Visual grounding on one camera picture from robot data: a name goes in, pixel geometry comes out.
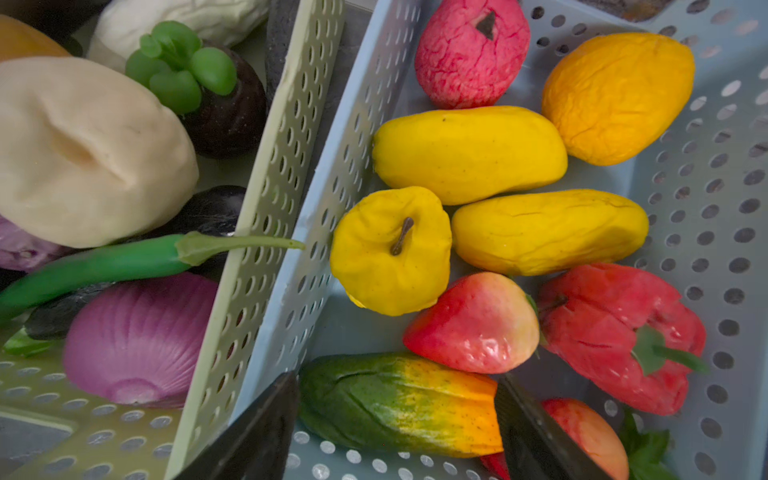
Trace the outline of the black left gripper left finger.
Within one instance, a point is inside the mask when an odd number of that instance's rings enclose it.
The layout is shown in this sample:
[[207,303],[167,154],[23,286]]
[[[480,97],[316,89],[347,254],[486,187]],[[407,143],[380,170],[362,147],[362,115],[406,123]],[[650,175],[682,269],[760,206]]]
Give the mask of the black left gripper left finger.
[[299,383],[283,373],[176,480],[280,480],[299,410]]

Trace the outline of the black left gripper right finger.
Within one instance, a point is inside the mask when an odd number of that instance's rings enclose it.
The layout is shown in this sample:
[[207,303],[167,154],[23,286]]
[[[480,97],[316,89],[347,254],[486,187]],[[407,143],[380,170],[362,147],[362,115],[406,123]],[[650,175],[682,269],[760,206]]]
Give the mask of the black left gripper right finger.
[[494,407],[511,478],[610,479],[512,374],[499,377]]

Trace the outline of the cream white round vegetable toy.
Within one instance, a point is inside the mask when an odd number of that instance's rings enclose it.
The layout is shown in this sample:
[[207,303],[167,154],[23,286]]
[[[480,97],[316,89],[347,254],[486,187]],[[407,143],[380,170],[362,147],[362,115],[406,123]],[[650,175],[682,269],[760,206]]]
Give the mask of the cream white round vegetable toy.
[[74,57],[1,65],[1,215],[71,248],[174,217],[199,169],[180,120],[145,87]]

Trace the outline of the yellow apple toy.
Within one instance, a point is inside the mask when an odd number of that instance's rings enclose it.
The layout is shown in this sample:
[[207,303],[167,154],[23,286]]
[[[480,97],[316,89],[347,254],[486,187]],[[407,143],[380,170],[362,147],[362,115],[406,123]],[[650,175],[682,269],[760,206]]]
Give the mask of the yellow apple toy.
[[355,305],[396,317],[437,302],[449,283],[451,248],[450,219],[433,192],[380,190],[341,219],[330,269]]

